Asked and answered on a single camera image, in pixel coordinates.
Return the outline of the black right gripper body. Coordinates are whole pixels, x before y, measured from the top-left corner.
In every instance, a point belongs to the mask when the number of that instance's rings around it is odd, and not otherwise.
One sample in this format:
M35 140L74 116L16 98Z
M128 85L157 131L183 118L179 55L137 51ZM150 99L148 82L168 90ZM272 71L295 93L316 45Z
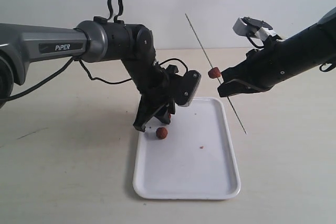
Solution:
M269 41L263 49L246 53L246 78L248 86L257 92L266 92L283 81L280 58L283 42Z

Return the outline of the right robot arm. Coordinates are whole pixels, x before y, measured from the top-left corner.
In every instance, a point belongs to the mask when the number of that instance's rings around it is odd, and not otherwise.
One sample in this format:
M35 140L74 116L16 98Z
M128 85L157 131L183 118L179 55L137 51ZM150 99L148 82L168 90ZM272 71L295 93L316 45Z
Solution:
M335 9L287 39L265 21L250 17L238 18L233 31L249 41L259 39L263 45L254 45L244 61L222 71L220 97L267 92L314 67L322 72L335 68Z

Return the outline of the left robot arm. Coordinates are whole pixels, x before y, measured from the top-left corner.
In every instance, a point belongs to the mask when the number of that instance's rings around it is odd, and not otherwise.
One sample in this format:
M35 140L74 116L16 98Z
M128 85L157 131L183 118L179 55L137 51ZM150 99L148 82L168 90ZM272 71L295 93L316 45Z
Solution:
M1 104L18 99L13 86L25 82L33 62L120 60L141 94L134 128L143 132L152 118L170 124L173 89L181 77L176 67L162 68L155 57L152 32L143 25L110 23L101 17L73 29L1 24Z

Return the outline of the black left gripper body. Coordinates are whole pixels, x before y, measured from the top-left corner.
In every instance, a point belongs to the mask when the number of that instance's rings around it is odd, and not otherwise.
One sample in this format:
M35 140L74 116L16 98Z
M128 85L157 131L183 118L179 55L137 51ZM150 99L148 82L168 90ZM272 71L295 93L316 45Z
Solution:
M139 115L175 114L177 88L182 81L176 65L154 64L142 79L139 92Z

